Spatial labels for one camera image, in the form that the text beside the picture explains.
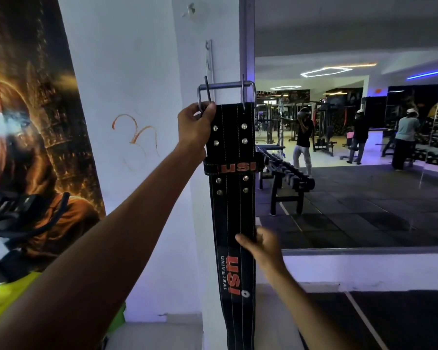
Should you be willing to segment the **orange glowing wall poster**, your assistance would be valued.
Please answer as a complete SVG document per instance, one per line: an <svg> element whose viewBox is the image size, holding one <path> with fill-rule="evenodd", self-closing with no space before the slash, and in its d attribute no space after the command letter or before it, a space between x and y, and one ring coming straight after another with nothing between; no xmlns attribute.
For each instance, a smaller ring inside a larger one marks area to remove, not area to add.
<svg viewBox="0 0 438 350"><path fill-rule="evenodd" d="M0 0L0 192L50 198L46 218L70 193L30 257L54 261L105 216L58 0Z"/></svg>

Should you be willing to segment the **black dumbbell rack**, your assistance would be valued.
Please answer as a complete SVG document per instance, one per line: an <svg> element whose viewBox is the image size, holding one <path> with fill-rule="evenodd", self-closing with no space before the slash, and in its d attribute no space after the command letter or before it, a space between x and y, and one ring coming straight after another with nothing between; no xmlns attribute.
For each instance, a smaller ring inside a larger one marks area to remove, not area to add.
<svg viewBox="0 0 438 350"><path fill-rule="evenodd" d="M263 189L264 180L273 180L270 192L269 214L271 216L276 216L277 204L282 202L296 202L295 213L301 215L304 209L305 194L315 188L315 180L273 153L283 148L278 145L256 146L256 151L264 157L264 169L258 174L258 189ZM286 183L296 195L278 195L278 190L282 189L283 183Z"/></svg>

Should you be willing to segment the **large wall mirror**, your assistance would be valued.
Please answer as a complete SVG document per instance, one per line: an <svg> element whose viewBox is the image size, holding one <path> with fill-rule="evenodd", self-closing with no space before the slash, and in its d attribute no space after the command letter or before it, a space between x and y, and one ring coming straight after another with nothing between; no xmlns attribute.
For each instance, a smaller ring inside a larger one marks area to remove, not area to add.
<svg viewBox="0 0 438 350"><path fill-rule="evenodd" d="M412 159L438 133L438 0L252 0L258 130L315 180L296 202L258 203L293 253L438 253L438 166ZM276 92L278 86L302 86ZM334 157L313 152L314 102Z"/></svg>

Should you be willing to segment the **person's right hand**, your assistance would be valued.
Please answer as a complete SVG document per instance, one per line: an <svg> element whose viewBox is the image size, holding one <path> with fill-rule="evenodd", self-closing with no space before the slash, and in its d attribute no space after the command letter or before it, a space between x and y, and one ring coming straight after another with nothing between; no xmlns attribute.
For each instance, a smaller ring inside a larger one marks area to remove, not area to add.
<svg viewBox="0 0 438 350"><path fill-rule="evenodd" d="M258 226L256 237L251 240L256 241L259 245L259 252L251 253L251 255L270 283L278 276L287 277L289 275L278 238L271 230Z"/></svg>

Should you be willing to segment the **row of black dumbbells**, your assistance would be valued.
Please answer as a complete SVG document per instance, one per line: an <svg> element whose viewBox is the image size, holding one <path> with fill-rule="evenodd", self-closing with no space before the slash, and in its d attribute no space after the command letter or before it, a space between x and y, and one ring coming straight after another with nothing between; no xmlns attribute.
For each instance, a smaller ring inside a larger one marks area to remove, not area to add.
<svg viewBox="0 0 438 350"><path fill-rule="evenodd" d="M418 134L411 157L413 160L438 166L438 133L433 133L432 138Z"/></svg>

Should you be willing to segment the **person's left hand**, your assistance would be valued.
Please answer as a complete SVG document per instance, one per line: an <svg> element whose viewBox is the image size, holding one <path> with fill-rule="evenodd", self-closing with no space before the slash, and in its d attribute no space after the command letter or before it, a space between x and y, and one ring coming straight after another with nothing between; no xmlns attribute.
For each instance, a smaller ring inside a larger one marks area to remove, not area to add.
<svg viewBox="0 0 438 350"><path fill-rule="evenodd" d="M199 165L206 157L205 145L210 138L211 124L200 124L198 103L190 104L178 114L179 142L177 147Z"/></svg>

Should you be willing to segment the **neon yellow cloth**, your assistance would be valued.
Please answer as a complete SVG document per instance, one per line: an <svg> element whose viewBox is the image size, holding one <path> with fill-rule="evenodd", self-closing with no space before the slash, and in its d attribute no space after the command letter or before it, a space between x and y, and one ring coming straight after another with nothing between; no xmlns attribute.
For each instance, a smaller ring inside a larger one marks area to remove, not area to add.
<svg viewBox="0 0 438 350"><path fill-rule="evenodd" d="M40 276L40 272L33 271L17 281L0 283L0 316Z"/></svg>

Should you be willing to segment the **person's left forearm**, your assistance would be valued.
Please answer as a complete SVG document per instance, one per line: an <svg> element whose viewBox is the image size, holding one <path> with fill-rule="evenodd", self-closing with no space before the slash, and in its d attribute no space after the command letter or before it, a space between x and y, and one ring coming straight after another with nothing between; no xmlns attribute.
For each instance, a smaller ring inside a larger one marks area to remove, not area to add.
<svg viewBox="0 0 438 350"><path fill-rule="evenodd" d="M182 140L0 317L0 350L96 350L145 269L205 143Z"/></svg>

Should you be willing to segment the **black leather weightlifting belt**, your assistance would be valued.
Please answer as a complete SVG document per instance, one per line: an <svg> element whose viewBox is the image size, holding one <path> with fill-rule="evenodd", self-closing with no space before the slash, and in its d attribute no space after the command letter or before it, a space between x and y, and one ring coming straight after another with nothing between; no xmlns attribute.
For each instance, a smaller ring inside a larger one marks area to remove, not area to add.
<svg viewBox="0 0 438 350"><path fill-rule="evenodd" d="M235 239L242 234L256 240L256 175L264 168L263 154L255 141L257 94L254 82L209 83L197 89L200 112L205 107L201 93L213 89L239 88L237 104L217 105L206 144L204 173L209 177L211 213L216 250L220 303L227 331L227 350L255 350L256 262ZM246 90L253 91L245 102Z"/></svg>

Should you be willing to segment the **blue ceiling light strip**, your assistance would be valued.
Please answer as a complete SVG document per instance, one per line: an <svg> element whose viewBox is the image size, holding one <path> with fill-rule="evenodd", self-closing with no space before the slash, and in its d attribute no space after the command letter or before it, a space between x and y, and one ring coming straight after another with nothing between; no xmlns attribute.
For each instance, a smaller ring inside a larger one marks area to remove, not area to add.
<svg viewBox="0 0 438 350"><path fill-rule="evenodd" d="M430 78L430 77L434 77L434 76L438 76L438 70L437 71L425 72L425 73L421 73L421 74L416 74L416 75L413 75L413 76L409 76L409 77L406 78L406 81L425 79L425 78Z"/></svg>

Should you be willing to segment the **black strapped gear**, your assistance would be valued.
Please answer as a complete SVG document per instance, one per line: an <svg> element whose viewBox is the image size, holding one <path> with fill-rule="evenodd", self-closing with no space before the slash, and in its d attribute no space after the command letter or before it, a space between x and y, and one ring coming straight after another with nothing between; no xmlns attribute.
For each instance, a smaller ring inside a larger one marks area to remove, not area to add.
<svg viewBox="0 0 438 350"><path fill-rule="evenodd" d="M70 193L64 192L56 208L51 209L50 198L37 194L18 195L0 192L0 274L12 279L14 274L44 271L54 257L30 257L25 244L34 237L50 232L69 209Z"/></svg>

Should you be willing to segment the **person's right forearm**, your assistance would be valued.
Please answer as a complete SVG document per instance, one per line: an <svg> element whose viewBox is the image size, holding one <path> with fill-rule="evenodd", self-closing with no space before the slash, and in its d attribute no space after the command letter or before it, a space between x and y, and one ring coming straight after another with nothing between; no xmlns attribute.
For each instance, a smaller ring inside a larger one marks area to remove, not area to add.
<svg viewBox="0 0 438 350"><path fill-rule="evenodd" d="M311 300L286 268L272 268L265 276L289 310L309 350L360 350Z"/></svg>

